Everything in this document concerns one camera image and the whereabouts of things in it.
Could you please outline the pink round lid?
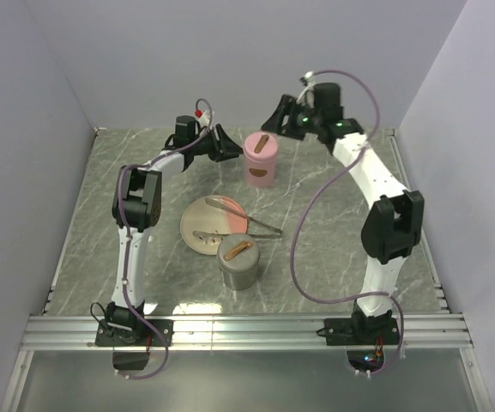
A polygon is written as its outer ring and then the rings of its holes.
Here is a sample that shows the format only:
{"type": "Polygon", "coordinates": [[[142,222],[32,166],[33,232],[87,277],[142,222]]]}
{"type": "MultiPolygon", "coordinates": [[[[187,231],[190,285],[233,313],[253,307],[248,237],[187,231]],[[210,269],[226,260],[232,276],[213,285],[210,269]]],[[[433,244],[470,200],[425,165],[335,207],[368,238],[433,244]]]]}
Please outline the pink round lid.
{"type": "Polygon", "coordinates": [[[278,142],[272,134],[258,131],[245,138],[243,151],[245,157],[250,160],[271,161],[278,155],[278,142]]]}

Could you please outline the pink cylindrical container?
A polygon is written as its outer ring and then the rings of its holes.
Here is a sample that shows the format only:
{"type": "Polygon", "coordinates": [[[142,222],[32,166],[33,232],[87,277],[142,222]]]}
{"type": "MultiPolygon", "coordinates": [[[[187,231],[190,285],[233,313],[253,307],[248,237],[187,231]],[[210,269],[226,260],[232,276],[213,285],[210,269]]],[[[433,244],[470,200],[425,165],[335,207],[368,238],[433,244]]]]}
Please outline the pink cylindrical container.
{"type": "Polygon", "coordinates": [[[256,162],[246,158],[244,155],[245,182],[256,188],[272,185],[275,180],[277,156],[271,161],[256,162]]]}

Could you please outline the metal tongs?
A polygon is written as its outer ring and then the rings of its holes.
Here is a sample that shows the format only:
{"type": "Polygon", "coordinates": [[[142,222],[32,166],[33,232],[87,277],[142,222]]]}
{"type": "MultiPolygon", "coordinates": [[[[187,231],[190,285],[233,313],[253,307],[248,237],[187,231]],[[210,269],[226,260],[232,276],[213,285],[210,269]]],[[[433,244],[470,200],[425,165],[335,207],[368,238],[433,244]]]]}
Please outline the metal tongs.
{"type": "Polygon", "coordinates": [[[207,241],[235,233],[249,234],[254,239],[279,239],[283,235],[278,227],[247,215],[230,197],[206,196],[196,200],[188,210],[193,211],[190,234],[207,241]]]}

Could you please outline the grey round lid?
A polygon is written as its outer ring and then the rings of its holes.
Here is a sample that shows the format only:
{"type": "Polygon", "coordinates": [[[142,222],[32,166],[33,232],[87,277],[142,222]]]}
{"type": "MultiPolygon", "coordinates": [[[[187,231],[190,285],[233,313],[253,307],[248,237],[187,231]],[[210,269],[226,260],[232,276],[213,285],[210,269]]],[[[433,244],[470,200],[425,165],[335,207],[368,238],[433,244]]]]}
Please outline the grey round lid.
{"type": "Polygon", "coordinates": [[[217,261],[225,271],[244,274],[257,267],[260,260],[258,244],[246,233],[233,233],[219,243],[217,261]]]}

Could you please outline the grey cylindrical container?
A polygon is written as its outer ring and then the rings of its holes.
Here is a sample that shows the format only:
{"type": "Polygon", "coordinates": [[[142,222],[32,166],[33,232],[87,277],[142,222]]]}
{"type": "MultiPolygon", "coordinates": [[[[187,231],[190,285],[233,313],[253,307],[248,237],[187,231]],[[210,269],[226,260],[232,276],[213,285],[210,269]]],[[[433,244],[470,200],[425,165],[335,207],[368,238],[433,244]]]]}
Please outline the grey cylindrical container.
{"type": "Polygon", "coordinates": [[[223,282],[231,290],[243,291],[256,283],[260,250],[249,234],[233,233],[224,237],[216,257],[223,282]]]}

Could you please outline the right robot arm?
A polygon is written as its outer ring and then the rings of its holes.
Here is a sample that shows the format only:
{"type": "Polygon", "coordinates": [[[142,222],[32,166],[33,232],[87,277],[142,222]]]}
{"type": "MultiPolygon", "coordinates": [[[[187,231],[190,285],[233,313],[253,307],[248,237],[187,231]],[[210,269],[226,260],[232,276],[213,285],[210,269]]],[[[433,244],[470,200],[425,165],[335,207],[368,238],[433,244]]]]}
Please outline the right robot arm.
{"type": "Polygon", "coordinates": [[[336,83],[309,86],[301,97],[282,95],[261,128],[296,140],[316,135],[345,167],[369,209],[360,234],[367,254],[361,292],[353,298],[349,320],[325,322],[325,336],[346,345],[399,343],[391,296],[402,266],[420,242],[425,207],[422,194],[408,190],[396,179],[358,121],[345,118],[341,88],[336,83]]]}

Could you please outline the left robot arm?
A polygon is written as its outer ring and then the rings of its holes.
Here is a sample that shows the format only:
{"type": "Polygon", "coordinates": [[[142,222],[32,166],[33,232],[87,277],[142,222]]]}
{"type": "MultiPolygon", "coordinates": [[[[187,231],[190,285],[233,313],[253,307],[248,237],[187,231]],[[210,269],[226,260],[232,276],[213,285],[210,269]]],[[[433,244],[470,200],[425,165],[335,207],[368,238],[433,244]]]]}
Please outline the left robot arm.
{"type": "Polygon", "coordinates": [[[120,169],[112,203],[119,256],[110,303],[98,321],[98,346],[139,346],[155,336],[144,316],[144,264],[148,238],[160,219],[163,184],[185,172],[197,156],[213,162],[235,159],[242,148],[213,124],[213,112],[176,117],[174,132],[152,160],[120,169]]]}

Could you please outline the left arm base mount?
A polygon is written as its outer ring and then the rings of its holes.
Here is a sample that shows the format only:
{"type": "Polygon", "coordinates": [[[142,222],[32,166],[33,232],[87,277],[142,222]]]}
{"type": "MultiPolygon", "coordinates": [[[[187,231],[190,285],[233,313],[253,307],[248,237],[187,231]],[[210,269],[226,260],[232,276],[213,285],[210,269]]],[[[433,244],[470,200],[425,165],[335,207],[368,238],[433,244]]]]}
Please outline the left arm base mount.
{"type": "Polygon", "coordinates": [[[135,372],[145,369],[151,348],[163,348],[164,343],[143,323],[135,331],[102,324],[95,337],[95,346],[113,349],[112,364],[118,371],[135,372]]]}

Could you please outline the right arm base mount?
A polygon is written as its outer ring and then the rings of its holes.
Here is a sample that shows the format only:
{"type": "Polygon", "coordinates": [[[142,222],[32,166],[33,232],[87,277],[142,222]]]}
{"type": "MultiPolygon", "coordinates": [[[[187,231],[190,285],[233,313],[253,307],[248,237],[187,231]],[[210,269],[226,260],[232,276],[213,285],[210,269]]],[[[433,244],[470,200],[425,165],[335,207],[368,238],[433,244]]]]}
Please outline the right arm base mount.
{"type": "Polygon", "coordinates": [[[385,314],[367,318],[364,314],[351,318],[326,318],[316,331],[328,347],[346,347],[347,361],[356,373],[371,376],[385,366],[385,346],[399,348],[400,328],[394,318],[385,314]]]}

